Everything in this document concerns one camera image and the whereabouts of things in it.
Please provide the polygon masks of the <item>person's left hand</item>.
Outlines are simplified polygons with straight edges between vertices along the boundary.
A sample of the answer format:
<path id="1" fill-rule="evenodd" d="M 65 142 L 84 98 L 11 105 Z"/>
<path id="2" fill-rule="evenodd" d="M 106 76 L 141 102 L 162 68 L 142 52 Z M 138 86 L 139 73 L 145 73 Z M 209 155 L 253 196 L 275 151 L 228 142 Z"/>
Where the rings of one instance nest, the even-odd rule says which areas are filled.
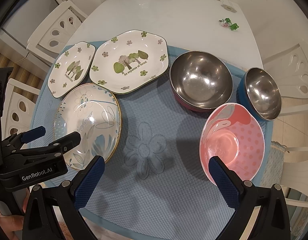
<path id="1" fill-rule="evenodd" d="M 15 234 L 15 232 L 23 230 L 23 224 L 24 216 L 3 216 L 0 212 L 0 226 L 9 239 L 19 240 L 19 237 Z"/>

